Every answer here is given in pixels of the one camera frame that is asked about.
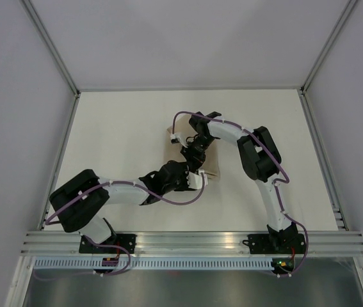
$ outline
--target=folded cloth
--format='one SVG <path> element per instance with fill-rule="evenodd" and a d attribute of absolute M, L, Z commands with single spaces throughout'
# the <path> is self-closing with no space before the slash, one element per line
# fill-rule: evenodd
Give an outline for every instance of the folded cloth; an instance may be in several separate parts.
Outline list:
<path fill-rule="evenodd" d="M 188 123 L 191 115 L 184 115 L 175 123 L 175 133 L 181 132 L 185 137 L 194 136 L 197 134 L 193 127 Z M 171 144 L 170 135 L 172 133 L 172 126 L 167 128 L 165 149 L 164 149 L 164 163 L 167 161 L 174 160 L 177 162 L 185 162 L 186 159 L 180 153 L 181 144 Z M 220 179 L 220 168 L 218 167 L 218 151 L 216 140 L 206 150 L 206 161 L 201 167 L 208 176 L 208 179 L 219 181 Z"/>

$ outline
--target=metal frame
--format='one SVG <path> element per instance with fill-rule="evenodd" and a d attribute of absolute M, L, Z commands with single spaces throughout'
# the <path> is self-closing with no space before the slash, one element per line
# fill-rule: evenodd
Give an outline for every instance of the metal frame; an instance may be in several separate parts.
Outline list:
<path fill-rule="evenodd" d="M 58 157 L 55 162 L 53 176 L 47 186 L 48 198 L 51 191 L 54 189 L 56 179 L 61 167 L 63 155 L 66 149 L 67 140 L 76 113 L 77 104 L 79 102 L 80 90 L 75 85 L 67 67 L 65 66 L 57 48 L 52 42 L 46 28 L 37 14 L 31 0 L 20 0 L 23 7 L 27 11 L 29 17 L 40 37 L 44 41 L 47 49 L 51 53 L 54 62 L 62 73 L 65 81 L 69 85 L 75 96 L 75 102 L 72 106 L 72 111 L 69 120 L 64 130 L 64 137 L 60 145 Z M 325 180 L 325 184 L 330 196 L 330 201 L 334 208 L 335 218 L 339 230 L 338 232 L 310 232 L 310 250 L 308 257 L 353 257 L 357 268 L 357 275 L 362 284 L 363 289 L 363 237 L 360 232 L 345 231 L 348 227 L 345 223 L 341 201 L 338 190 L 335 184 L 334 176 L 330 164 L 322 144 L 316 123 L 313 117 L 311 103 L 307 98 L 306 91 L 308 90 L 315 75 L 322 66 L 328 53 L 334 46 L 339 37 L 339 33 L 349 19 L 351 13 L 355 9 L 359 0 L 349 0 L 345 6 L 341 16 L 334 26 L 330 36 L 323 46 L 318 58 L 311 68 L 304 84 L 297 88 L 300 96 L 301 105 L 305 113 L 305 119 L 310 130 L 311 138 L 318 157 L 319 165 Z M 154 90 L 211 90 L 212 88 L 156 88 Z M 42 229 L 42 224 L 45 215 L 47 214 L 49 203 L 46 199 L 43 218 L 38 225 L 38 229 Z M 246 235 L 254 232 L 138 232 L 137 246 L 135 257 L 143 259 L 159 258 L 198 258 L 198 259 L 237 259 L 238 261 L 255 259 L 270 259 L 280 257 L 282 255 L 251 255 L 246 246 L 242 245 L 242 240 Z M 80 236 L 78 234 L 69 234 L 64 232 L 29 232 L 21 249 L 20 260 L 13 278 L 10 292 L 6 300 L 6 306 L 22 306 L 24 296 L 26 294 L 31 271 L 35 264 L 38 264 L 36 258 L 44 259 L 49 256 L 54 259 L 94 259 L 92 255 L 83 256 L 78 253 Z"/>

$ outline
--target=robotic arm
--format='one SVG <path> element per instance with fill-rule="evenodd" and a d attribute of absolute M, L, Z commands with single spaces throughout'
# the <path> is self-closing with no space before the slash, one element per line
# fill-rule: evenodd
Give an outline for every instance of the robotic arm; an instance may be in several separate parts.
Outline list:
<path fill-rule="evenodd" d="M 285 203 L 279 196 L 279 182 L 283 181 L 279 179 L 279 169 L 265 151 L 267 149 L 278 163 L 281 162 L 268 129 L 259 127 L 250 130 L 232 125 L 217 112 L 207 116 L 199 112 L 188 114 L 191 114 L 189 123 L 197 132 L 193 141 L 187 142 L 179 134 L 172 134 L 172 143 L 182 143 L 181 154 L 186 162 L 168 161 L 159 171 L 130 181 L 113 182 L 86 169 L 51 194 L 50 202 L 55 213 L 46 224 L 58 216 L 66 232 L 79 231 L 96 243 L 111 240 L 115 235 L 112 227 L 96 215 L 104 204 L 148 205 L 159 201 L 170 191 L 189 191 L 200 186 L 201 194 L 207 184 L 207 178 L 200 170 L 206 160 L 205 152 L 215 139 L 222 139 L 238 147 L 245 173 L 255 181 L 261 192 L 268 215 L 269 241 L 275 252 L 287 250 L 288 244 L 299 240 L 299 236 L 296 225 L 287 218 Z M 89 189 L 92 191 L 85 195 L 84 191 Z"/>

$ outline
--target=white wall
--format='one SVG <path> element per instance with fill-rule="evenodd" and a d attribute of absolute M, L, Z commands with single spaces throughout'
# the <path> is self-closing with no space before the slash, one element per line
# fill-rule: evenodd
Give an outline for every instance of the white wall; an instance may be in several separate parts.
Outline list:
<path fill-rule="evenodd" d="M 301 86 L 347 0 L 33 0 L 85 89 Z"/>
<path fill-rule="evenodd" d="M 363 1 L 315 78 L 309 97 L 349 224 L 363 231 Z"/>
<path fill-rule="evenodd" d="M 18 0 L 0 0 L 0 306 L 38 223 L 72 94 Z"/>

